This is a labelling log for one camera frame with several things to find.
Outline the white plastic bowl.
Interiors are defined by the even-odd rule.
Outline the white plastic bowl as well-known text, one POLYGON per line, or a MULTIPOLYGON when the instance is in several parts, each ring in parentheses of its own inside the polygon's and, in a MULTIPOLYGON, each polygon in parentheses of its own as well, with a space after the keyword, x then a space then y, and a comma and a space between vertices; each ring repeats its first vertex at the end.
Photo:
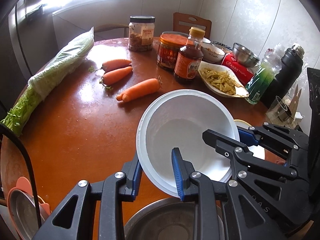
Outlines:
POLYGON ((144 173, 161 191, 177 197, 171 151, 180 149, 184 160, 211 180, 225 183, 232 175, 229 159, 205 144, 208 129, 239 140, 232 115, 216 98, 198 90, 179 89, 152 102, 136 133, 136 152, 144 173))

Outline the yellow bowl with handle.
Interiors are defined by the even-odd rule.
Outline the yellow bowl with handle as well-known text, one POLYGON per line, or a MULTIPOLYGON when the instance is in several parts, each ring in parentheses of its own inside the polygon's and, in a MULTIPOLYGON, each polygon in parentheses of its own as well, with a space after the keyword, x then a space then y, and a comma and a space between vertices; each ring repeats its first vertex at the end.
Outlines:
MULTIPOLYGON (((234 119, 234 122, 237 126, 248 131, 248 128, 251 127, 251 124, 244 120, 234 119)), ((265 149, 259 145, 251 135, 248 135, 242 130, 239 131, 240 141, 248 146, 248 149, 253 153, 253 156, 259 159, 265 159, 265 149)))

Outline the clear drinking glass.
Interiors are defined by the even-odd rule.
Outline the clear drinking glass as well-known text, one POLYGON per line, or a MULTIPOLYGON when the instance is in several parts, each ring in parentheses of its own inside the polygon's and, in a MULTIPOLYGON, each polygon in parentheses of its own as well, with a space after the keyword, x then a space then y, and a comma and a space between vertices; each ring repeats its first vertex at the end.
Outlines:
POLYGON ((272 124, 286 122, 289 120, 291 115, 289 107, 279 96, 276 96, 275 100, 266 112, 267 119, 272 124))

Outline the red tissue pack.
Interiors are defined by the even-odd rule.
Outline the red tissue pack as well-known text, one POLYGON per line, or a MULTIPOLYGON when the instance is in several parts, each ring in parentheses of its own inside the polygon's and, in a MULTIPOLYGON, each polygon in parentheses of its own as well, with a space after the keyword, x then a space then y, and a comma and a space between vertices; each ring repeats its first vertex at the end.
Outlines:
POLYGON ((239 81, 245 86, 253 77, 253 72, 236 61, 232 53, 225 55, 222 65, 231 69, 239 81))

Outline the steel basin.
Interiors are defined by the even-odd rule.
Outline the steel basin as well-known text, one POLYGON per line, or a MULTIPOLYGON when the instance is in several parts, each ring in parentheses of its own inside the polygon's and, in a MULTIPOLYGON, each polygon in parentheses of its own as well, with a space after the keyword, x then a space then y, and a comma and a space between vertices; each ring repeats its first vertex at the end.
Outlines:
POLYGON ((196 204, 178 198, 153 202, 124 226, 125 239, 193 239, 196 204))

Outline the green plastic bottle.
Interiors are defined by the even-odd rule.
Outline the green plastic bottle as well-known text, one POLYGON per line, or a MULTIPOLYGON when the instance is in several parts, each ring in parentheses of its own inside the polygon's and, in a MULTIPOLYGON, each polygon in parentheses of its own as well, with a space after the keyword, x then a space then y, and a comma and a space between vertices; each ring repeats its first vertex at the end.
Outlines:
POLYGON ((249 96, 246 101, 252 105, 258 103, 274 77, 281 70, 281 58, 285 54, 285 47, 279 43, 273 49, 268 49, 250 81, 245 85, 249 96))

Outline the white dish with food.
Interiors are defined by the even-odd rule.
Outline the white dish with food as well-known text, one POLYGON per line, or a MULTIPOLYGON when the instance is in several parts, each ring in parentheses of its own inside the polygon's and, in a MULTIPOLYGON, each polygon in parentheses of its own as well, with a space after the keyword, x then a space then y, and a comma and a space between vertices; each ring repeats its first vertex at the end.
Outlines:
POLYGON ((198 73, 204 84, 215 94, 225 98, 247 98, 248 91, 231 69, 202 61, 198 73))

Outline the small steel bowl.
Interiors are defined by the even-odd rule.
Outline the small steel bowl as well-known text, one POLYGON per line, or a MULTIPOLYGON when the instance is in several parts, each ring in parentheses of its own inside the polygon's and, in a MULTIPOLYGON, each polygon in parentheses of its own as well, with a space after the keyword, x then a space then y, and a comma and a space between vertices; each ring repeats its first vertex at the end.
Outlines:
POLYGON ((246 68, 253 68, 260 61, 259 57, 255 53, 239 43, 233 44, 232 54, 236 62, 246 68))

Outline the black thermos flask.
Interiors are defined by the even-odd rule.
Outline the black thermos flask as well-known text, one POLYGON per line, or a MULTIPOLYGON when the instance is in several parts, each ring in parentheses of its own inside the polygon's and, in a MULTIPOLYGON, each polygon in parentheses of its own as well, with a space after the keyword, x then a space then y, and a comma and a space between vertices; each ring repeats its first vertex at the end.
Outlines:
POLYGON ((266 107, 272 105, 276 96, 283 98, 300 76, 304 53, 304 49, 298 43, 294 43, 284 51, 280 58, 281 70, 260 99, 266 107))

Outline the white ceramic bowl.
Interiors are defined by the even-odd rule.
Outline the white ceramic bowl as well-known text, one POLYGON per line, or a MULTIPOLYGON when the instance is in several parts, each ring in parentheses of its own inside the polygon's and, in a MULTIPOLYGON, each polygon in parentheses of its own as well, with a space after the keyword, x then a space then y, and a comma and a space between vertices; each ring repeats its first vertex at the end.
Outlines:
POLYGON ((203 53, 203 60, 209 63, 219 63, 225 57, 225 52, 212 44, 203 43, 201 51, 203 53))

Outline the brown vinegar bottle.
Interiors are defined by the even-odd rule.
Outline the brown vinegar bottle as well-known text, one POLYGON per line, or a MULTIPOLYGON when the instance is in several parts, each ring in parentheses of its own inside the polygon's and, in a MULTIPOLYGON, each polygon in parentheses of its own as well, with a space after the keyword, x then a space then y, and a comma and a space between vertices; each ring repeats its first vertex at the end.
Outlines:
POLYGON ((174 78, 180 84, 189 84, 195 78, 203 58, 201 51, 205 31, 198 27, 191 27, 185 46, 177 57, 174 68, 174 78))

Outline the orange plate with steel dish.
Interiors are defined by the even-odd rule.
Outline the orange plate with steel dish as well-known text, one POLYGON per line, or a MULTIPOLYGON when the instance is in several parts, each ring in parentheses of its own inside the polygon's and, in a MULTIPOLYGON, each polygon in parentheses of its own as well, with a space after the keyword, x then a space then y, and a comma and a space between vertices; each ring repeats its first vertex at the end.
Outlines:
POLYGON ((18 178, 8 193, 7 205, 20 239, 32 239, 39 229, 30 181, 18 178))

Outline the near carrot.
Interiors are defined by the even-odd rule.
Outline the near carrot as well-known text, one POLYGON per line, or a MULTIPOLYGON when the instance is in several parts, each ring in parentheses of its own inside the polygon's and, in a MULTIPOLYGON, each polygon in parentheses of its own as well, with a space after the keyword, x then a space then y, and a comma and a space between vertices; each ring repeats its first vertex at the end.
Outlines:
POLYGON ((157 92, 162 85, 162 77, 151 78, 139 82, 116 96, 117 101, 130 102, 157 92))

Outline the carrot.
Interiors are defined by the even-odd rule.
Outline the carrot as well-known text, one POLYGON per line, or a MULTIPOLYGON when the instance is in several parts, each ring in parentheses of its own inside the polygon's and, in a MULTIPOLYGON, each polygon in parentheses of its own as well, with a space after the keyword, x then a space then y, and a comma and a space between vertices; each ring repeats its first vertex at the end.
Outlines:
POLYGON ((102 84, 106 89, 112 90, 112 85, 122 80, 130 73, 133 72, 133 68, 131 66, 125 68, 119 68, 112 70, 110 72, 106 72, 100 79, 99 83, 102 84))
POLYGON ((119 68, 124 68, 131 66, 132 61, 127 59, 115 59, 104 62, 99 69, 95 69, 94 67, 90 67, 88 71, 90 73, 94 73, 98 70, 103 70, 104 72, 110 72, 119 68))
POLYGON ((157 92, 162 85, 162 77, 151 78, 139 82, 116 96, 117 101, 130 102, 157 92))

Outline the middle carrot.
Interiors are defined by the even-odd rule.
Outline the middle carrot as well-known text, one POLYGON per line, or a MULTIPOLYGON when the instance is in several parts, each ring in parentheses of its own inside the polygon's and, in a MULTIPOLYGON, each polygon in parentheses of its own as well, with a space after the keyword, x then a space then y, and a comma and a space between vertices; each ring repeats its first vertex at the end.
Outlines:
POLYGON ((125 68, 119 68, 112 70, 110 72, 106 72, 100 79, 99 83, 102 84, 106 89, 112 90, 112 85, 122 80, 130 73, 133 72, 133 68, 131 66, 125 68))

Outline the orange lid sauce jar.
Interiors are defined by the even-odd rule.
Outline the orange lid sauce jar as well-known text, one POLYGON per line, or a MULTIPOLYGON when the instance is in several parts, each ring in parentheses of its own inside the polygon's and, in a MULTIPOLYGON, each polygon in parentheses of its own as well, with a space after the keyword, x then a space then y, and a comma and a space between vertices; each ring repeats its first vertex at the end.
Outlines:
POLYGON ((178 31, 164 31, 159 37, 157 65, 173 71, 180 48, 185 46, 188 35, 178 31))

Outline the far carrot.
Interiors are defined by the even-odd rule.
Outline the far carrot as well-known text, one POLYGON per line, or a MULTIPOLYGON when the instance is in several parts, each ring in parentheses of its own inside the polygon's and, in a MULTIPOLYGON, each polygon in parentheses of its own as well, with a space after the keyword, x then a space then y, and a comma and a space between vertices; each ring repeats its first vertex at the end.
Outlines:
POLYGON ((104 72, 110 72, 119 68, 124 68, 131 66, 132 61, 127 59, 115 59, 104 62, 99 69, 95 69, 94 67, 90 67, 88 71, 90 73, 94 73, 98 70, 103 70, 104 72))

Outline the wooden chair back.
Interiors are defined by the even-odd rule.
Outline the wooden chair back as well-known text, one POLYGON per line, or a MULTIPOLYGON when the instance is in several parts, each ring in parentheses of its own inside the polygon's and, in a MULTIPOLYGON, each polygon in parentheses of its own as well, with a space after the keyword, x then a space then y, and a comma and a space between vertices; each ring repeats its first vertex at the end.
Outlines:
POLYGON ((173 13, 173 31, 188 34, 191 27, 198 27, 205 31, 204 37, 210 39, 212 22, 199 16, 184 14, 180 12, 173 13))

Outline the celery in plastic bag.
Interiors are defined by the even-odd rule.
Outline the celery in plastic bag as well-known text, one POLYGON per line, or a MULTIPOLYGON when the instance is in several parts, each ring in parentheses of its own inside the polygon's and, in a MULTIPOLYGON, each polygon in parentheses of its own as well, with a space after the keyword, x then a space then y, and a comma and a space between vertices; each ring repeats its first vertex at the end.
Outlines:
POLYGON ((80 66, 93 45, 94 28, 71 40, 42 71, 28 80, 26 90, 1 123, 19 137, 35 108, 68 74, 80 66))

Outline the clear jar black lid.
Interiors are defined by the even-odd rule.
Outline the clear jar black lid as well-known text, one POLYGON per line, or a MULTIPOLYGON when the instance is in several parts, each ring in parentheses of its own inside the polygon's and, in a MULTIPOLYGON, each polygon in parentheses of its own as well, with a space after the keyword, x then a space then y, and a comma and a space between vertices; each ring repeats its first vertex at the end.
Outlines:
POLYGON ((128 49, 130 51, 144 52, 152 49, 155 21, 155 16, 130 16, 128 41, 128 49))

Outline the dark refrigerator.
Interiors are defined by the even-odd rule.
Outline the dark refrigerator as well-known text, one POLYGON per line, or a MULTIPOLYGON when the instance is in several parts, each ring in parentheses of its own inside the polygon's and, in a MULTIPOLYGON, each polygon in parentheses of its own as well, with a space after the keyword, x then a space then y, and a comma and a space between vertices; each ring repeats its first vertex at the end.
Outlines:
POLYGON ((27 81, 58 51, 52 14, 35 12, 43 0, 19 0, 1 25, 1 118, 27 81))

